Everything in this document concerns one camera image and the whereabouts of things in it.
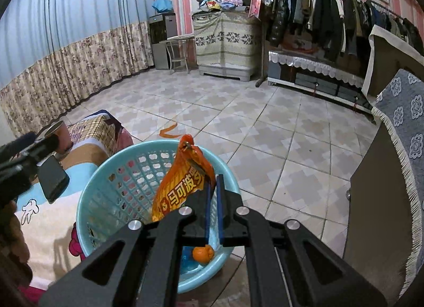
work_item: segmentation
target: plastic bag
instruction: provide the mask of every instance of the plastic bag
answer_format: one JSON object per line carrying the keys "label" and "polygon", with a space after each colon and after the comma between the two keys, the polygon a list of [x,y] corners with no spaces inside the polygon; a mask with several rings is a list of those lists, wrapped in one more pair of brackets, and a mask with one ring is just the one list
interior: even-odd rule
{"label": "plastic bag", "polygon": [[161,220],[167,213],[179,208],[187,196],[203,190],[205,176],[215,189],[215,172],[199,147],[194,145],[191,135],[184,135],[177,149],[171,169],[159,185],[152,205],[153,222]]}

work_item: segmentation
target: cartoon print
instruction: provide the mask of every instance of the cartoon print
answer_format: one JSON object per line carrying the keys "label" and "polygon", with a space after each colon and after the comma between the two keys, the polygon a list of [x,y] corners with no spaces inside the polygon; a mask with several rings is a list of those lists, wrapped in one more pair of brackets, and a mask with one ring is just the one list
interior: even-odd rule
{"label": "cartoon print", "polygon": [[32,214],[38,214],[40,208],[38,207],[35,199],[30,199],[27,205],[22,207],[22,211],[24,211],[24,215],[22,215],[21,225],[24,225],[25,221],[29,224]]}
{"label": "cartoon print", "polygon": [[72,228],[72,231],[71,231],[71,241],[69,242],[69,252],[74,257],[79,256],[81,261],[83,261],[86,258],[85,255],[84,255],[84,252],[82,251],[79,240],[78,240],[77,223],[76,222],[74,223],[74,227]]}
{"label": "cartoon print", "polygon": [[166,197],[162,198],[161,202],[160,202],[160,209],[162,210],[162,214],[166,215],[167,213],[169,213],[169,201],[168,199],[166,199]]}

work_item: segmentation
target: metal bolt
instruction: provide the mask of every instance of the metal bolt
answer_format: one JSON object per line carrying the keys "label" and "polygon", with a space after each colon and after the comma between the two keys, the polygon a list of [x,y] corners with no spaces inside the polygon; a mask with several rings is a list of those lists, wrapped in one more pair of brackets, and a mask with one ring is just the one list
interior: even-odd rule
{"label": "metal bolt", "polygon": [[130,228],[132,231],[136,231],[138,229],[141,228],[143,224],[141,223],[141,221],[138,220],[132,220],[129,224],[128,224],[128,228]]}
{"label": "metal bolt", "polygon": [[249,208],[246,208],[246,207],[238,207],[236,209],[236,213],[239,215],[247,215],[249,211],[250,211]]}
{"label": "metal bolt", "polygon": [[178,212],[181,215],[190,215],[193,212],[193,209],[191,209],[190,207],[181,207]]}
{"label": "metal bolt", "polygon": [[287,221],[286,226],[292,231],[295,231],[296,229],[299,229],[300,223],[299,221],[296,221],[296,220],[289,220]]}

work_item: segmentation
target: turquoise plastic basket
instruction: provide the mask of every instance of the turquoise plastic basket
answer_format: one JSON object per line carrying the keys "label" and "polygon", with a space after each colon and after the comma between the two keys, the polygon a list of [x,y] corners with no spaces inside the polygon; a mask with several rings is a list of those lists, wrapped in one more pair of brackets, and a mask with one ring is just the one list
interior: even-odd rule
{"label": "turquoise plastic basket", "polygon": [[[76,217],[78,238],[86,256],[130,220],[149,222],[149,209],[175,158],[178,142],[156,140],[133,145],[106,160],[93,174],[81,194]],[[226,189],[240,194],[237,180],[224,161],[201,149],[215,174],[224,175]],[[213,277],[233,250],[219,244],[216,194],[211,201],[209,244],[215,257],[207,266],[199,265],[180,275],[178,293],[190,291]]]}

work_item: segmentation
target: black phone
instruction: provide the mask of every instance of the black phone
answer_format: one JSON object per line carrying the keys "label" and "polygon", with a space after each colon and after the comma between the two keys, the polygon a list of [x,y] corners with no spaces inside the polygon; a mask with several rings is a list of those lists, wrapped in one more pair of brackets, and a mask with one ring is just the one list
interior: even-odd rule
{"label": "black phone", "polygon": [[69,176],[53,155],[40,166],[38,180],[50,204],[60,197],[69,184]]}

